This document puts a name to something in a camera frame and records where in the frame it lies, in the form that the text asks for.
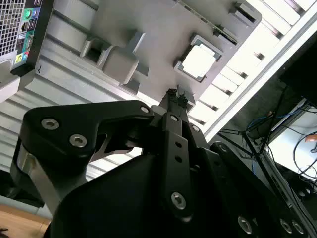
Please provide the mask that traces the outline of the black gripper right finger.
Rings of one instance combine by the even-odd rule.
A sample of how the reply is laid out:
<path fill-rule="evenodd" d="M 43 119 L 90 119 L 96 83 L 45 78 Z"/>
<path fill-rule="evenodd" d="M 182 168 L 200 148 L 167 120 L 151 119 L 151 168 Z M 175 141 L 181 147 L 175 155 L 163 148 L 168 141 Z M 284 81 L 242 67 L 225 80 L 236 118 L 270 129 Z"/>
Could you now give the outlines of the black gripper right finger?
<path fill-rule="evenodd" d="M 197 179 L 199 231 L 211 238 L 307 238 L 308 225 L 295 212 L 295 200 L 261 165 L 263 183 L 222 142 L 207 144 L 194 124 L 184 126 L 190 142 L 190 162 Z"/>

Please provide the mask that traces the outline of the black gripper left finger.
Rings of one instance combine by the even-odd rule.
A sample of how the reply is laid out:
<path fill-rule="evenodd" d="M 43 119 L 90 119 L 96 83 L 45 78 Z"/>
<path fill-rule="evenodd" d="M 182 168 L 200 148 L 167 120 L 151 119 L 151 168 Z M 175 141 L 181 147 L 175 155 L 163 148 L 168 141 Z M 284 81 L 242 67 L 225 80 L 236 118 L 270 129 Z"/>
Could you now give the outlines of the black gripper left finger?
<path fill-rule="evenodd" d="M 158 106 L 137 100 L 40 107 L 23 118 L 11 176 L 54 216 L 76 189 L 139 157 L 161 162 L 161 198 L 187 222 L 193 215 L 188 100 L 169 89 Z"/>

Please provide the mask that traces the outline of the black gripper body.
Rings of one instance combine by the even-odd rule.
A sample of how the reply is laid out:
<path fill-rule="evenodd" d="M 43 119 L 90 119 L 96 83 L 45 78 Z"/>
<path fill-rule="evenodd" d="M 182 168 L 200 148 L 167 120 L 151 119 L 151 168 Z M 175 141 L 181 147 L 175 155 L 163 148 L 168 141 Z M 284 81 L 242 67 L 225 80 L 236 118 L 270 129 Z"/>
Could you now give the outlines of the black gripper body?
<path fill-rule="evenodd" d="M 139 157 L 71 192 L 60 204 L 48 238 L 205 238 L 198 212 L 198 171 L 191 171 L 194 214 L 184 223 L 161 198 L 161 162 Z"/>

